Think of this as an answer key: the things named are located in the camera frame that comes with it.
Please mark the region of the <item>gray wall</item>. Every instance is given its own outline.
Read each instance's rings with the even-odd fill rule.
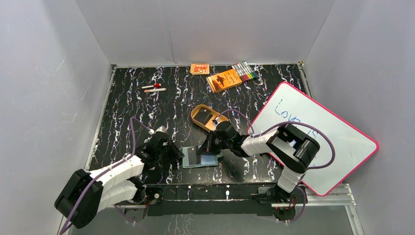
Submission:
[[[111,64],[304,60],[335,0],[76,0]]]
[[[73,0],[0,1],[0,230],[54,235],[111,67]]]
[[[368,235],[414,234],[415,1],[338,0],[305,71],[316,100],[380,150],[347,181]]]

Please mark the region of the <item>purple cable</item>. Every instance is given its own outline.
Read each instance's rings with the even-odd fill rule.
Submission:
[[[132,218],[128,217],[119,207],[117,207],[116,205],[114,205],[114,207],[118,210],[118,212],[120,212],[121,215],[123,215],[127,219],[128,222],[135,222]]]
[[[305,210],[305,201],[307,200],[307,197],[305,196],[305,190],[301,189],[301,191],[302,191],[303,200],[304,200],[304,202],[302,203],[301,211],[299,212],[299,214],[294,219],[289,220],[288,222],[294,222],[294,221],[298,220],[298,218],[302,215],[302,213]]]
[[[305,126],[305,127],[310,128],[310,129],[312,129],[312,130],[314,130],[314,131],[317,131],[317,133],[319,133],[321,136],[323,136],[323,138],[325,139],[325,141],[327,141],[328,145],[330,146],[330,149],[331,149],[331,159],[330,159],[330,161],[329,161],[328,163],[324,164],[324,165],[309,167],[309,168],[307,168],[307,170],[312,170],[312,169],[322,169],[322,168],[328,167],[329,165],[331,165],[331,164],[334,162],[334,158],[335,158],[335,156],[336,156],[336,152],[335,152],[335,150],[334,150],[333,143],[332,143],[332,142],[328,139],[328,137],[327,137],[327,136],[326,136],[323,132],[321,132],[319,129],[317,129],[317,128],[313,127],[313,126],[310,126],[310,125],[308,125],[308,124],[305,124],[305,123],[296,122],[296,121],[283,121],[283,122],[281,122],[281,123],[278,123],[278,124],[273,125],[272,127],[268,128],[266,131],[264,131],[264,132],[263,132],[263,133],[261,133],[261,134],[256,134],[256,135],[253,135],[253,137],[258,137],[258,136],[260,136],[260,135],[265,135],[265,134],[267,134],[268,132],[270,132],[271,130],[273,130],[274,128],[276,128],[276,127],[278,127],[278,126],[286,125],[286,124],[295,124],[295,125]]]
[[[135,117],[131,117],[130,118],[130,127],[131,127],[131,135],[133,136],[133,151],[131,153],[130,156],[123,158],[123,161],[119,161],[117,164],[115,164],[112,168],[115,168],[121,164],[123,164],[126,160],[132,158],[134,156],[134,154],[136,153],[136,134],[134,133],[134,126],[133,126],[133,120],[138,121],[145,129],[147,129],[148,131],[150,131],[150,128],[148,128],[147,126],[145,126],[141,121],[139,121],[137,118]],[[69,213],[68,218],[66,219],[61,231],[59,232],[59,235],[64,234],[71,226],[72,224],[69,224],[70,219],[72,219],[73,214],[75,213],[76,209],[79,206],[79,203],[81,203],[82,198],[84,198],[85,194],[87,193],[88,189],[92,186],[92,184],[99,179],[101,176],[105,175],[106,173],[108,173],[111,169],[108,168],[104,171],[102,171],[100,174],[98,174],[95,178],[93,178],[88,185],[85,187],[85,189],[82,191],[81,195],[79,196],[78,200],[76,201],[75,205],[73,206],[72,210]]]
[[[243,116],[245,119],[246,119],[246,121],[248,122],[248,126],[252,129],[252,134],[254,134],[255,133],[255,131],[254,131],[254,128],[252,127],[252,124],[251,124],[251,121],[249,121],[249,119],[243,114],[243,113],[241,113],[240,111],[238,111],[238,110],[236,110],[236,109],[226,109],[225,111],[223,111],[223,112],[221,112],[220,114],[219,114],[219,117],[220,116],[222,116],[224,113],[226,113],[226,112],[230,112],[230,111],[233,111],[233,112],[237,112],[237,113],[239,113],[241,116]]]

